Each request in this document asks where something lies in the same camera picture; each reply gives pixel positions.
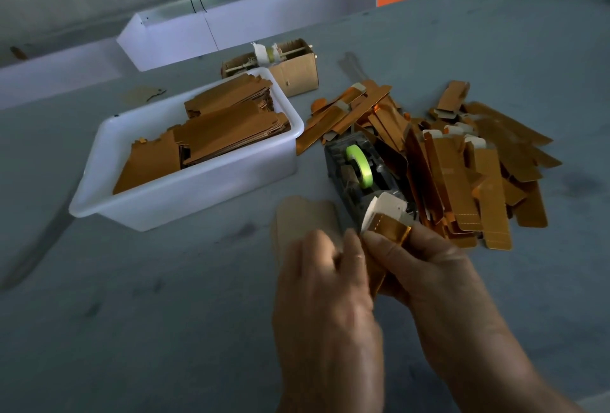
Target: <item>left hand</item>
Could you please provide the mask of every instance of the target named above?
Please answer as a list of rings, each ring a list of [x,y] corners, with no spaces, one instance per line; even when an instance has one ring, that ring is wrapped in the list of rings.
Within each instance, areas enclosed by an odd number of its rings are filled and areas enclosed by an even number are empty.
[[[284,380],[278,412],[383,411],[383,340],[353,230],[345,234],[342,256],[321,231],[290,246],[273,331]]]

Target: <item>hand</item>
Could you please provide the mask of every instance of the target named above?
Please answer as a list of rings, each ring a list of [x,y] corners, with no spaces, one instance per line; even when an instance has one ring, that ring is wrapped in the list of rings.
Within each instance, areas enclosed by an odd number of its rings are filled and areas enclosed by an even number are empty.
[[[363,240],[392,273],[382,292],[409,307],[428,362],[462,411],[581,411],[539,377],[460,248],[421,224],[408,251],[373,232]]]
[[[273,331],[284,380],[278,411],[383,411],[383,340],[354,231],[345,234],[342,257],[321,231],[290,246]]]

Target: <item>masking tape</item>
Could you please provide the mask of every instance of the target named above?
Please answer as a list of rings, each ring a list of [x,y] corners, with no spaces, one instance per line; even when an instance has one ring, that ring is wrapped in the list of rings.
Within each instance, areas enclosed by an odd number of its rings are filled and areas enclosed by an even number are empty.
[[[360,169],[360,174],[362,175],[362,178],[360,178],[361,188],[368,189],[372,187],[373,172],[371,171],[367,157],[364,156],[360,147],[358,147],[358,145],[350,145],[345,150],[345,155],[347,156],[348,161],[355,161],[358,169]]]

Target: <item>table surface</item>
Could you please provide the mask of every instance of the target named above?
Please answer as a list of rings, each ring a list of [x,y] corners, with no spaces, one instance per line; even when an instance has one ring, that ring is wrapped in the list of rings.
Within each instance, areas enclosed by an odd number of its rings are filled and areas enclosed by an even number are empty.
[[[550,226],[511,224],[514,250],[472,258],[541,372],[574,399],[610,388],[610,0],[408,0],[282,35],[318,54],[303,118],[362,75],[423,113],[450,79],[470,98],[555,138]],[[33,274],[0,295],[3,410],[268,412],[281,391],[270,314],[269,224],[288,195],[340,201],[322,147],[298,173],[138,233],[100,216],[66,221],[98,124],[138,86],[177,94],[217,79],[244,47],[0,114],[0,269],[67,229]],[[409,313],[381,297],[387,411],[453,411]]]

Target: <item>gray table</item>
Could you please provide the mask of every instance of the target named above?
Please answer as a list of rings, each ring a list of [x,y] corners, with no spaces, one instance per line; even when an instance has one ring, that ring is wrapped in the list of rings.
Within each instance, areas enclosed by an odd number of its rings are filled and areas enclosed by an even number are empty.
[[[550,227],[513,225],[514,251],[473,253],[536,366],[574,399],[610,388],[610,0],[409,0],[314,26],[317,97],[359,78],[355,61],[423,113],[449,79],[552,136]],[[7,270],[78,182],[97,125],[136,86],[169,94],[217,79],[234,48],[0,113],[0,245]],[[319,144],[298,174],[154,231],[98,216],[69,225],[19,288],[0,296],[0,405],[7,412],[271,411],[280,378],[270,327],[268,226],[280,199],[339,204]],[[380,298],[387,411],[451,411],[411,318]]]

